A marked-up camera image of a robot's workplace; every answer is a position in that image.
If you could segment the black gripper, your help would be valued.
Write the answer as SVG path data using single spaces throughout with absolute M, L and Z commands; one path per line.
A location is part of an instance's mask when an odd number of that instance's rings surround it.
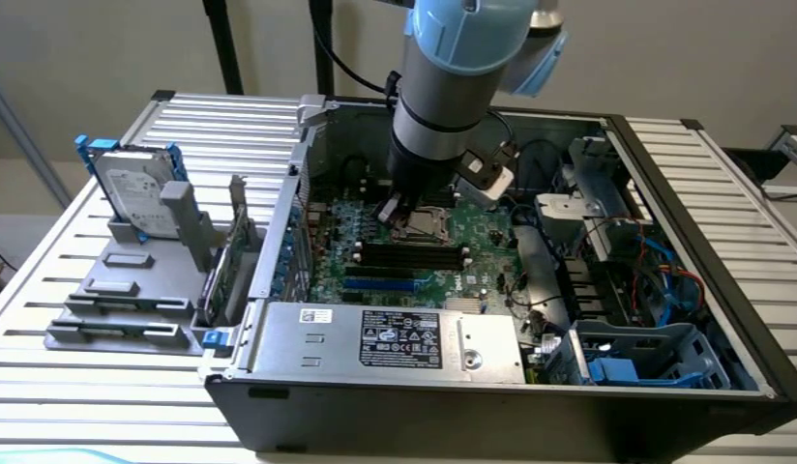
M 416 204 L 424 195 L 439 191 L 451 183 L 462 157 L 463 155 L 444 160 L 426 159 L 414 155 L 399 144 L 389 144 L 387 169 L 392 189 L 407 204 Z

